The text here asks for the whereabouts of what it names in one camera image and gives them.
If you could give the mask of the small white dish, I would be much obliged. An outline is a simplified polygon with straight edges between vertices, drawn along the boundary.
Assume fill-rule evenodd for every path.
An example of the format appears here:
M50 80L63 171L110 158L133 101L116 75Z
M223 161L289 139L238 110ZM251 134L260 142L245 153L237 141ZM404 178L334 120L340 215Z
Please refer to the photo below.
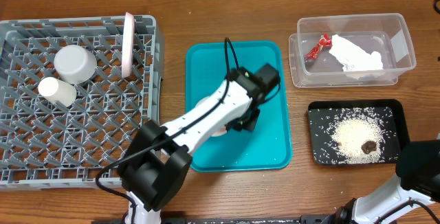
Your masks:
M198 103L196 103L195 106L198 107L200 104L204 103L208 98L209 98L208 96L202 98L200 101L198 101ZM212 134L212 136L213 136L213 137L219 137L219 136L225 135L226 133L227 133L226 127L225 127L225 126L222 126L219 130L217 130L216 132L214 132L214 133Z

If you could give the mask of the red snack wrapper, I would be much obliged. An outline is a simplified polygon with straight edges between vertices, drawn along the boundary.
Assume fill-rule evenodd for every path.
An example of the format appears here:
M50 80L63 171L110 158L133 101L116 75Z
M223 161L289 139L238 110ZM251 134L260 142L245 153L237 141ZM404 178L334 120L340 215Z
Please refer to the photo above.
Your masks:
M317 44L304 56L305 60L315 60L324 48L331 48L332 40L327 33L320 36Z

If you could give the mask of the white tissue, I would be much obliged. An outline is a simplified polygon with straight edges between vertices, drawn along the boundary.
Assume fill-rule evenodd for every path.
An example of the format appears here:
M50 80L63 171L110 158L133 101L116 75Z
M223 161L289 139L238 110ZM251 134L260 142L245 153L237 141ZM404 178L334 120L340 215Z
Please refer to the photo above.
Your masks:
M329 53L342 65L343 71L382 70L382 55L373 51L371 54L346 38L337 34L331 37Z

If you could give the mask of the brown food scrap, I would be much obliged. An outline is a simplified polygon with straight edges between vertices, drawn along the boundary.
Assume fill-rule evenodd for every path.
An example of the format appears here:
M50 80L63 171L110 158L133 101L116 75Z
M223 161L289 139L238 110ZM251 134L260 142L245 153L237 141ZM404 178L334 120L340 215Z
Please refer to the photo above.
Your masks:
M368 140L363 143L361 149L364 154L368 155L377 150L377 143L373 140Z

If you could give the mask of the large white plate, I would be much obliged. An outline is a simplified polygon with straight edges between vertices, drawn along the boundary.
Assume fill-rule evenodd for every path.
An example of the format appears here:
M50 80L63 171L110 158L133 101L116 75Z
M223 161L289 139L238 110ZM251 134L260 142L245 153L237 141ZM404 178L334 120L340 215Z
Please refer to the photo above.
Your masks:
M129 12L124 16L124 27L122 35L122 77L127 78L131 75L131 67L133 64L133 36L135 31L134 16Z

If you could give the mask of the white paper cup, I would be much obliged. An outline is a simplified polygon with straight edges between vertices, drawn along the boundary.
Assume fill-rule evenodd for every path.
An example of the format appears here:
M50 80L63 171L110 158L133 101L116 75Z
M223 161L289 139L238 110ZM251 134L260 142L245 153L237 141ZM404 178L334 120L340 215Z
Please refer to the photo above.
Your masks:
M52 104L60 102L69 107L76 99L76 88L54 77L46 77L38 84L38 92Z

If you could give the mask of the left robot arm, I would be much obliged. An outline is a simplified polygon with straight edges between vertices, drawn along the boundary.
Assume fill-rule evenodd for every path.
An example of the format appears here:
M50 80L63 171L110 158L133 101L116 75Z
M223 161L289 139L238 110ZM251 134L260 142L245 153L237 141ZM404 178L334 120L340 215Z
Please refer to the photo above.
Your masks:
M132 199L124 222L160 223L160 210L182 187L193 153L222 128L253 131L259 105L280 85L279 71L269 64L255 73L231 69L213 94L181 117L144 123L117 168Z

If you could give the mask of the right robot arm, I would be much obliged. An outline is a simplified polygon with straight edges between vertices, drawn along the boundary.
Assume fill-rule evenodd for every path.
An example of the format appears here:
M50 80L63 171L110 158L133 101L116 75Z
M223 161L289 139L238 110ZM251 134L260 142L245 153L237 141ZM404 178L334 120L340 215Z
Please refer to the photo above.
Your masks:
M399 217L439 202L439 140L411 142L401 151L395 174L374 192L352 199L323 223L393 223Z

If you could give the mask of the clear plastic waste bin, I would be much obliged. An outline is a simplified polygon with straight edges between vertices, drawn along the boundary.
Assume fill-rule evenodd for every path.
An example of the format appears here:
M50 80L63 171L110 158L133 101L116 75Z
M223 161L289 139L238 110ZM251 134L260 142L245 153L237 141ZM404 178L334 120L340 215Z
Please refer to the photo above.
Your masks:
M327 33L348 39L371 54L382 55L383 69L343 71L342 65L324 48L317 59L304 56ZM289 37L289 65L298 88L389 86L417 65L413 42L401 14L352 14L301 18L297 32Z

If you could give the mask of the grey plastic dishwasher rack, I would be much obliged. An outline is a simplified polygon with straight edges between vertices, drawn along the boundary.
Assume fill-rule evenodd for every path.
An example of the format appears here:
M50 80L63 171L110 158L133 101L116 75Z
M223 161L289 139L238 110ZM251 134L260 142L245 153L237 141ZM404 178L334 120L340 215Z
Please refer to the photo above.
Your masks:
M92 188L137 129L158 120L164 37L153 16L134 25L132 74L123 78L123 16L1 22L2 190ZM66 107L37 87L57 77L55 55L68 45L91 52L97 69Z

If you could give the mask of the teal plastic serving tray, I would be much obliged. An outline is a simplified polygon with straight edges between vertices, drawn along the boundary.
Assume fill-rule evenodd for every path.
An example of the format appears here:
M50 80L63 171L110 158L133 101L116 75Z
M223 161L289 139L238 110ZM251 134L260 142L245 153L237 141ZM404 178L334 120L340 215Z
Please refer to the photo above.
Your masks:
M186 54L186 110L216 90L226 74L225 59L231 67L239 65L256 72L270 64L283 71L281 51L271 41L235 42L232 49L220 43L193 45ZM255 129L233 129L211 137L193 155L197 172L271 170L285 167L292 158L292 141L285 85L276 87L271 100L259 107Z

